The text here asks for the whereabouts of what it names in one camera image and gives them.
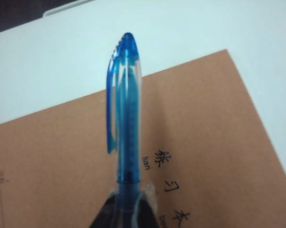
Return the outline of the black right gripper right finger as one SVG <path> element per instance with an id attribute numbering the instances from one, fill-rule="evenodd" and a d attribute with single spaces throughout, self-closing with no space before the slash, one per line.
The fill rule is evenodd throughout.
<path id="1" fill-rule="evenodd" d="M 156 217 L 157 195 L 151 181 L 142 183 L 132 216 L 133 228 L 159 228 Z"/>

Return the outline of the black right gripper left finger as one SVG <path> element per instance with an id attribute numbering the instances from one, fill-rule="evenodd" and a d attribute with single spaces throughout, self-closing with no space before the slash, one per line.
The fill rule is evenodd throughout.
<path id="1" fill-rule="evenodd" d="M 120 191 L 114 190 L 106 199 L 96 218 L 90 225 L 91 228 L 121 228 L 121 213 L 118 209 Z"/>

